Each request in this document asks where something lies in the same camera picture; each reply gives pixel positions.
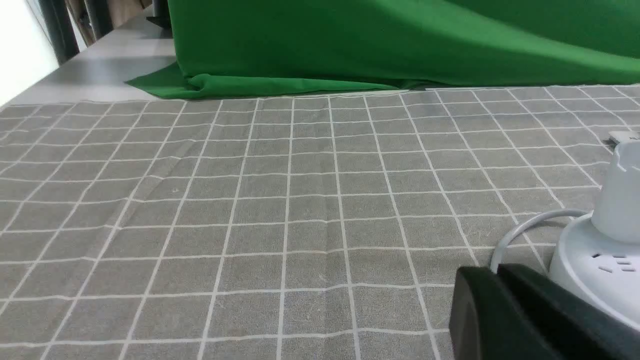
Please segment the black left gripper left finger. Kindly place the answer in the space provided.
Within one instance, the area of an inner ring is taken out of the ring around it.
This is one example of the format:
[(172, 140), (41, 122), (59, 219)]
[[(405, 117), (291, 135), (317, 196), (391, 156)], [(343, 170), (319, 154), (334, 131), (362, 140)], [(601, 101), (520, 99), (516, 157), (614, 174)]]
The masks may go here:
[(456, 360), (561, 360), (510, 290), (488, 268), (462, 266), (454, 282), (449, 333)]

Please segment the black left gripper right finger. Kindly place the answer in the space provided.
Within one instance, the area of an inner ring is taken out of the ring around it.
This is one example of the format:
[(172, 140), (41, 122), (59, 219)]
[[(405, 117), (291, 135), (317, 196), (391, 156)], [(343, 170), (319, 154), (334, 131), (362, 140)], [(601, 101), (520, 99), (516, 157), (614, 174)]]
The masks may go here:
[(566, 360), (638, 360), (639, 332), (522, 264), (497, 276), (544, 339)]

